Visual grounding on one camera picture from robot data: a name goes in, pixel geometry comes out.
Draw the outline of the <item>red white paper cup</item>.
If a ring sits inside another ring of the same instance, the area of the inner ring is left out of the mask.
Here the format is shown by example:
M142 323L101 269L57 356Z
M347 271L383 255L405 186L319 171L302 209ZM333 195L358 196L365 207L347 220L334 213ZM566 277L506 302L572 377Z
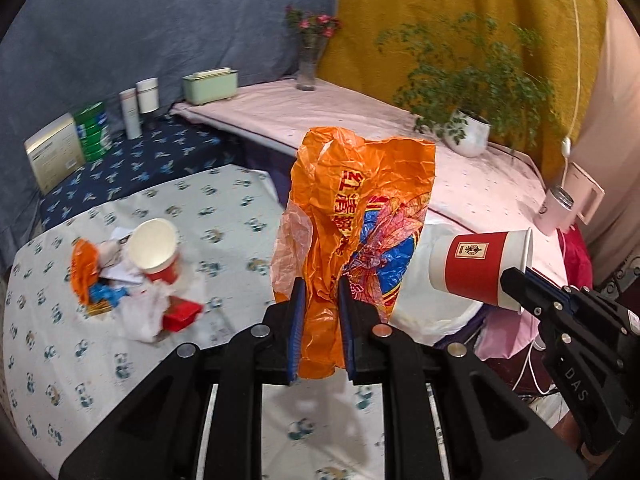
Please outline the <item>red white paper cup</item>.
M501 288L504 270L525 271L533 262L533 230L445 235L436 240L428 263L434 289L521 312Z

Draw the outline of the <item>orange plastic snack bag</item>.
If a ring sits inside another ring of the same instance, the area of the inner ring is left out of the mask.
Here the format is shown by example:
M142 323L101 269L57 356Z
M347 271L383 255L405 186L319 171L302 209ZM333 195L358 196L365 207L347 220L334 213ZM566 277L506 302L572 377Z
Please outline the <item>orange plastic snack bag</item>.
M295 376L322 379L345 364L340 278L390 319L423 230L435 155L434 142L406 136L367 140L338 127L305 134L270 264L277 300L290 298L296 278L306 285Z

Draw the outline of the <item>small red box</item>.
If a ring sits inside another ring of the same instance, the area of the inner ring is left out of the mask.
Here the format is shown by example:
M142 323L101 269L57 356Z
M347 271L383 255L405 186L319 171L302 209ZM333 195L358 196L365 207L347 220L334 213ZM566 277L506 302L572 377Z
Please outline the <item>small red box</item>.
M193 324L202 311L203 306L201 304L170 296L169 307L163 313L163 330L169 333L178 333Z

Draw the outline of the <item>white tissue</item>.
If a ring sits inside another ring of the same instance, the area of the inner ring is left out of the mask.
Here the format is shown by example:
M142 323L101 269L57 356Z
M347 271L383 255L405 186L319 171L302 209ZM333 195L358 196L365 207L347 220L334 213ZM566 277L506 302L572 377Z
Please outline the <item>white tissue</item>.
M106 284L106 278L99 278L98 283ZM113 308L125 336L141 342L157 341L160 334L165 333L162 318L169 307L169 297L176 296L171 288L162 281L152 282L144 275L141 284L110 286L126 287L129 292L118 307Z

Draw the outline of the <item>white paper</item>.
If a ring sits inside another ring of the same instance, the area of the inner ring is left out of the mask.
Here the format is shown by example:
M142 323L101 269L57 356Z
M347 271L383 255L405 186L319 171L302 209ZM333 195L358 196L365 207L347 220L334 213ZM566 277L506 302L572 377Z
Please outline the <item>white paper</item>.
M143 275L130 261L126 245L132 229L116 226L111 237L99 246L100 277L127 284L141 284Z

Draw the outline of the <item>small gold dark packet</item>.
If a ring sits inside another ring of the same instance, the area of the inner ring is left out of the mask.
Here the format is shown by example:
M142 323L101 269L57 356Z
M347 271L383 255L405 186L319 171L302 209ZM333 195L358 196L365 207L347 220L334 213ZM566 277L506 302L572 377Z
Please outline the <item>small gold dark packet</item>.
M85 312L87 316L96 316L111 312L113 307L107 300L101 300L94 302L93 304L87 304L85 306Z

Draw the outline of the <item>blue wrapper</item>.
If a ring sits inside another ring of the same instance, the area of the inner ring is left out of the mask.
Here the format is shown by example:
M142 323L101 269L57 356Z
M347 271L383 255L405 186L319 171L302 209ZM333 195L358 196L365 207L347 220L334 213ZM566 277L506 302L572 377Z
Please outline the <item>blue wrapper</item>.
M96 283L89 287L89 296L94 304L106 302L111 308L117 308L120 300L128 295L126 287L113 287L103 283Z

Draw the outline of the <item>small orange wrapper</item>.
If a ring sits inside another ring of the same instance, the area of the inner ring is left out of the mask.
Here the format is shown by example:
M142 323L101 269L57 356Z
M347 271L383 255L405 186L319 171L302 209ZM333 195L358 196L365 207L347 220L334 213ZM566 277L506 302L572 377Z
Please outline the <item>small orange wrapper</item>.
M81 238L74 245L72 252L70 284L79 302L84 306L91 302L90 288L98 282L99 275L98 248Z

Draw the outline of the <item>pink tablecloth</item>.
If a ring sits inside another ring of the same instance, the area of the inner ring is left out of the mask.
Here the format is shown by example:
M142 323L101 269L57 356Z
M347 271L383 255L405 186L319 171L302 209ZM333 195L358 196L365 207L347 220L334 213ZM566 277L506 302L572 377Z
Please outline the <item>pink tablecloth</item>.
M245 136L293 155L314 127L343 127L367 140L414 138L413 118L405 110L320 80L312 91L296 89L292 79L239 88L228 100L193 106L179 102L171 114ZM430 208L472 232L531 228L544 199L544 185L529 158L518 158L491 144L466 158L436 144L436 179Z

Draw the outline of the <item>pink panel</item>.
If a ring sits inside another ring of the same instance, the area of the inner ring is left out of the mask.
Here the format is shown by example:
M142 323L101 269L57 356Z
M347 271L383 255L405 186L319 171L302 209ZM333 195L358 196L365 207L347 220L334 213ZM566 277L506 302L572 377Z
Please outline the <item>pink panel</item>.
M568 165L563 188L573 199L572 215L586 226L604 199L604 188L576 162Z

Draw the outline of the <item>green plant in white pot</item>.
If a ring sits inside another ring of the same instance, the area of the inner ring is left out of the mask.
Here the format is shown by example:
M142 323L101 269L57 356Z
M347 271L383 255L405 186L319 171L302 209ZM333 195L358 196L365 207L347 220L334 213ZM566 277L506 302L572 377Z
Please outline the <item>green plant in white pot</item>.
M465 12L385 29L376 46L412 58L393 104L414 117L416 132L459 145L475 119L517 150L534 148L544 128L559 130L554 85L528 69L544 46L536 29L502 29L488 14Z

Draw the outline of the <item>white slim bottle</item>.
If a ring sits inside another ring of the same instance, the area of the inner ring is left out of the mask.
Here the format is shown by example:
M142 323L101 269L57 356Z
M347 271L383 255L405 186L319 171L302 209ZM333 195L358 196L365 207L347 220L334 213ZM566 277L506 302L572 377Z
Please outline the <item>white slim bottle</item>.
M126 136L128 140L139 139L142 136L137 92L135 88L129 88L119 92L122 119L124 120Z

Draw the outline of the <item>green can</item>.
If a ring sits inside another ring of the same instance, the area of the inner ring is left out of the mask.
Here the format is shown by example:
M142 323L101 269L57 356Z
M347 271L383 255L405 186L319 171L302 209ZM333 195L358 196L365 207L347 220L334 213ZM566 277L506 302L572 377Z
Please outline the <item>green can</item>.
M102 158L112 147L103 102L95 102L73 114L82 154L87 162Z

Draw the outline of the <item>glass vase with pink flowers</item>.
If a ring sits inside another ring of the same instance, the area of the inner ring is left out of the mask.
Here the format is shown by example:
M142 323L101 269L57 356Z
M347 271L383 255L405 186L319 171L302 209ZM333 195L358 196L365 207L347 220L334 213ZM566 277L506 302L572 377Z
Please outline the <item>glass vase with pink flowers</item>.
M285 21L298 38L298 72L296 89L314 91L320 54L341 28L340 20L326 13L314 13L295 6L285 8Z

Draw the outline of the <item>beige cardboard box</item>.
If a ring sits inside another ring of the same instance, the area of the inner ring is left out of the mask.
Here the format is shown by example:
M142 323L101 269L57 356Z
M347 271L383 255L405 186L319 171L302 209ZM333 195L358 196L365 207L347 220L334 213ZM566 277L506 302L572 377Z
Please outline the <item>beige cardboard box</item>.
M43 195L85 163L73 116L66 113L24 142L30 168Z

